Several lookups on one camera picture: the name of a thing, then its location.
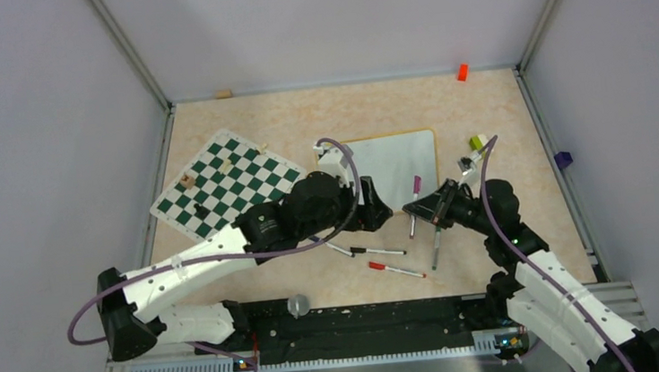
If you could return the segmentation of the magenta marker body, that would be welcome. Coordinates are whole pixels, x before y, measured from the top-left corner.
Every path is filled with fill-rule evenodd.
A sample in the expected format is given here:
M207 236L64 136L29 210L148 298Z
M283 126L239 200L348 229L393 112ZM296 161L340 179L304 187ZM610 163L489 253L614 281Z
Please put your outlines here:
M420 199L420 197L421 197L421 192L420 191L413 192L412 201L413 202L418 201ZM410 224L409 239L414 240L414 238L416 236L415 232L416 232L416 227L417 227L417 216L416 215L410 213L410 223L409 224Z

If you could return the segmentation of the magenta marker cap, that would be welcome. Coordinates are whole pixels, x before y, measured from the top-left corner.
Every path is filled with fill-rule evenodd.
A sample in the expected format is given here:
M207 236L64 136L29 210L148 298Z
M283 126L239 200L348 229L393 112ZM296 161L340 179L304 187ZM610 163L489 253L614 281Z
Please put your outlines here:
M413 189L412 189L412 192L413 192L415 195L418 195L419 192L420 192L420 190L421 190L421 177L418 176L418 175L416 175L416 176L413 178Z

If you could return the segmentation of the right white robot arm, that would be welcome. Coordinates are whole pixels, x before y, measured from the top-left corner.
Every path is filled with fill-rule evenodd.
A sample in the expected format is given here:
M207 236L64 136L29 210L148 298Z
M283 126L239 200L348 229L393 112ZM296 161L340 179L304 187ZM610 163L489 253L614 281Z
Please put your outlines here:
M448 179L403 210L421 221L479 232L500 271L486 289L486 313L498 325L535 333L574 372L659 372L659 331L641 330L580 283L523 222L506 180L490 179L479 195Z

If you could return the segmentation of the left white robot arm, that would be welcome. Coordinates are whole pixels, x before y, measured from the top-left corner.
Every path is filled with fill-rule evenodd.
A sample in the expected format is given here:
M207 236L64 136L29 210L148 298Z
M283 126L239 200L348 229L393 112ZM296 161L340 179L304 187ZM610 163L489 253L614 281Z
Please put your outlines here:
M343 186L322 171L309 173L288 194L259 203L208 239L166 261L130 273L99 274L97 309L111 358L138 358L157 344L207 342L243 348L249 326L239 303L181 306L192 292L272 258L299 253L301 241L323 230L373 232L392 218L371 177Z

